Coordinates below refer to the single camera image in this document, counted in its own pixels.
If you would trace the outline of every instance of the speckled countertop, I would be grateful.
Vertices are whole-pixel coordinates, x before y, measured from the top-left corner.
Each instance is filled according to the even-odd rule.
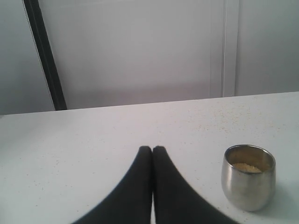
[[[101,201],[139,146],[163,145],[191,186],[240,223],[299,223],[299,92],[7,115],[0,118],[0,223],[65,224]],[[277,192],[257,213],[221,189],[231,145],[277,162]]]

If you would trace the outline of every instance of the beige powder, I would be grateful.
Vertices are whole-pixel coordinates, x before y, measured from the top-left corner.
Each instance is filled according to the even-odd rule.
[[[235,163],[233,164],[233,166],[244,172],[261,173],[260,169],[256,168],[255,166],[248,165],[246,163]]]

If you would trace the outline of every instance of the stainless steel cup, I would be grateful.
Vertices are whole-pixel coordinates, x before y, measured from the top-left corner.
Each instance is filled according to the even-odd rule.
[[[261,172],[237,169],[234,164],[245,163]],[[226,150],[221,183],[226,198],[245,211],[264,207],[273,197],[276,183],[275,159],[265,149],[251,145],[232,146]]]

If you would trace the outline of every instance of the white table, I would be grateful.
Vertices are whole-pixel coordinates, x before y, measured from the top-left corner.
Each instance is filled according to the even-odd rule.
[[[277,192],[258,213],[221,189],[224,151],[268,149]],[[66,224],[117,185],[139,146],[163,145],[183,177],[240,223],[299,223],[299,92],[7,115],[0,118],[0,223]]]

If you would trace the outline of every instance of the cup rim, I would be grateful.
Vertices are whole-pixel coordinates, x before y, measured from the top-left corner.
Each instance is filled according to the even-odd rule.
[[[268,155],[271,157],[271,159],[272,159],[272,161],[273,161],[272,166],[271,166],[269,169],[267,169],[267,170],[265,170],[265,171],[258,172],[258,173],[253,173],[253,172],[248,172],[248,171],[243,171],[243,170],[239,170],[239,169],[237,169],[237,168],[234,167],[232,164],[230,164],[230,162],[228,162],[227,155],[228,155],[228,153],[229,153],[230,150],[232,150],[233,148],[238,148],[238,147],[253,147],[253,148],[257,148],[257,149],[262,150],[264,153],[268,154]],[[262,147],[259,147],[259,146],[254,146],[254,145],[249,145],[249,144],[240,144],[240,145],[234,145],[234,146],[229,147],[229,148],[225,151],[225,153],[224,153],[224,159],[225,159],[225,161],[229,164],[229,166],[230,166],[231,168],[233,168],[233,169],[235,169],[235,170],[238,170],[238,171],[240,171],[240,172],[242,172],[242,173],[246,173],[246,174],[254,174],[254,175],[258,175],[258,174],[262,174],[262,173],[265,173],[265,172],[272,171],[272,170],[276,167],[275,157],[274,157],[268,150],[266,150],[266,149],[264,149],[264,148],[262,148]]]

